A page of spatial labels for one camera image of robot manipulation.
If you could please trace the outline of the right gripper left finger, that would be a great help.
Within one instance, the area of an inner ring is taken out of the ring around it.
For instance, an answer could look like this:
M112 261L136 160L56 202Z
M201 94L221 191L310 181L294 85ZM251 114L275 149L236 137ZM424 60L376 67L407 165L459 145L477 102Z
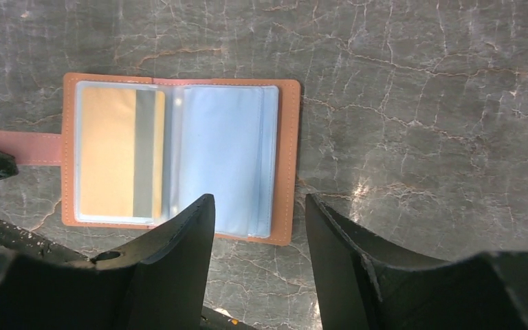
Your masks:
M215 199L93 258L0 249L0 329L198 329Z

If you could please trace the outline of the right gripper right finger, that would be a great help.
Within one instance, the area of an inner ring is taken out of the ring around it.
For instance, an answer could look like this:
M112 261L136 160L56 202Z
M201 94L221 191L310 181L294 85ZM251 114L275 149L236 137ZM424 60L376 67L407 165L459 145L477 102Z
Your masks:
M444 261L387 241L306 197L324 329L528 329L528 252Z

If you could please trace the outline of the brown leather card holder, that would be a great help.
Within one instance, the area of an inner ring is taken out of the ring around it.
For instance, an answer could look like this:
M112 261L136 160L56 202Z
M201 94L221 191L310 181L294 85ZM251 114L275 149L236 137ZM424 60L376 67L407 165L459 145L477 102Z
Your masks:
M162 215L152 224L76 217L76 92L79 83L156 87L166 94ZM218 237L272 245L292 238L301 85L293 79L164 79L65 74L62 131L0 131L16 165L61 169L62 220L69 226L153 228L202 195L215 202Z

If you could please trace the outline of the gold credit card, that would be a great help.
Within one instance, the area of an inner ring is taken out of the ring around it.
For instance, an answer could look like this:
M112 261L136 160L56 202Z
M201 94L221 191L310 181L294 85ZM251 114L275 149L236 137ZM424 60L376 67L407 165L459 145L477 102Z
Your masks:
M76 92L76 217L152 224L162 215L166 94L81 82Z

